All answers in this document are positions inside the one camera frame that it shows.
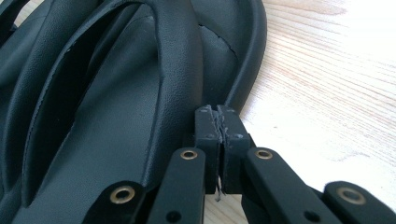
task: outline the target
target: wood grain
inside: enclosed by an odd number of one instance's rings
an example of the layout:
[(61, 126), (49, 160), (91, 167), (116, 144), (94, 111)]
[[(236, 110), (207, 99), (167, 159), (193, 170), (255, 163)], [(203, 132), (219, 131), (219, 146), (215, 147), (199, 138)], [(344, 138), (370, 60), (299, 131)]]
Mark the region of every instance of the wood grain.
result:
[[(41, 1), (31, 1), (21, 21)], [(391, 1), (264, 0), (267, 48), (241, 114), (309, 186), (358, 184), (396, 211), (396, 14)], [(205, 223), (247, 223), (240, 196)]]

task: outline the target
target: wooden table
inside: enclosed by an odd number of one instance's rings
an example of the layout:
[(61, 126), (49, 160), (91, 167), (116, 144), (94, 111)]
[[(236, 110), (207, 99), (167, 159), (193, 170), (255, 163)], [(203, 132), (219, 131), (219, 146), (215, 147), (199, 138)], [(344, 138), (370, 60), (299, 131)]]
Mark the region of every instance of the wooden table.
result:
[[(41, 0), (31, 1), (18, 22)], [(396, 13), (391, 1), (264, 0), (262, 69), (241, 114), (315, 189), (345, 180), (396, 211)], [(247, 223), (240, 196), (205, 223)]]

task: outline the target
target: tabletop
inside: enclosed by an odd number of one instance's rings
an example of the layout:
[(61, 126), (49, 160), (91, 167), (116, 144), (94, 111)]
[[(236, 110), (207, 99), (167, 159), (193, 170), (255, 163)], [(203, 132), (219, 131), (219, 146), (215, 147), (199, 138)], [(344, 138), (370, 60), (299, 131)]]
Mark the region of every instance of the tabletop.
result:
[[(33, 0), (17, 23), (42, 0)], [(263, 0), (267, 46), (241, 113), (309, 186), (345, 180), (396, 211), (396, 14), (386, 0)], [(241, 196), (205, 223), (247, 223)]]

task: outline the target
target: metal ring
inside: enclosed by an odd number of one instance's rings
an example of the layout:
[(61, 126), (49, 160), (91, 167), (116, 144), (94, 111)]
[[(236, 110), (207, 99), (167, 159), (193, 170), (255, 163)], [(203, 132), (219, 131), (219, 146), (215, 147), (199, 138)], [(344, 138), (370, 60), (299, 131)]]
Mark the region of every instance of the metal ring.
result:
[(134, 197), (135, 191), (130, 186), (122, 186), (117, 189), (114, 189), (110, 195), (110, 201), (116, 204), (128, 203)]
[[(346, 193), (354, 194), (354, 196), (356, 196), (356, 199), (347, 196)], [(362, 205), (362, 204), (366, 203), (366, 199), (364, 198), (364, 196), (355, 189), (339, 188), (339, 189), (337, 189), (337, 194), (338, 194), (338, 196), (340, 196), (342, 199), (344, 199), (345, 201), (347, 201), (349, 203), (353, 203), (353, 204), (357, 204), (357, 205)]]
[(270, 160), (273, 158), (273, 154), (270, 151), (263, 149), (256, 151), (256, 156), (262, 160)]
[(180, 157), (186, 161), (193, 160), (198, 157), (198, 153), (193, 150), (185, 150), (180, 154)]

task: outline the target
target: light wood floor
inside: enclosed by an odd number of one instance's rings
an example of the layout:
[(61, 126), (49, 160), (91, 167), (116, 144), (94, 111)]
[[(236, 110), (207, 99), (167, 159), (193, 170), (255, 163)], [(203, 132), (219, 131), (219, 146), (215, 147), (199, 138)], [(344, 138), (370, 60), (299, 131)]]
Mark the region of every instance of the light wood floor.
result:
[[(19, 20), (40, 0), (31, 1)], [(241, 115), (311, 187), (358, 184), (396, 211), (392, 1), (263, 0), (267, 49)], [(205, 223), (246, 223), (240, 196), (207, 196)]]

